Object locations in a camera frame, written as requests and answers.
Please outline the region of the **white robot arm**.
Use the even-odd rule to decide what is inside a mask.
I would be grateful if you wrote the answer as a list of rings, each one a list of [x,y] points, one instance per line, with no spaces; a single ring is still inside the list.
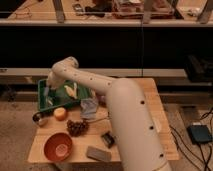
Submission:
[[[172,171],[138,83],[82,71],[78,66],[74,57],[56,62],[47,85],[56,89],[71,80],[105,96],[124,171]]]

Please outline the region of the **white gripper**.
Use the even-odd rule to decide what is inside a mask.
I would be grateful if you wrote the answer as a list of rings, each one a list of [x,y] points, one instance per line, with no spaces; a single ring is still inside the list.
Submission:
[[[51,89],[52,95],[56,94],[57,88],[59,88],[64,83],[64,80],[57,76],[54,72],[50,72],[47,80],[46,85],[48,87],[44,88],[44,96],[48,96],[49,88]]]

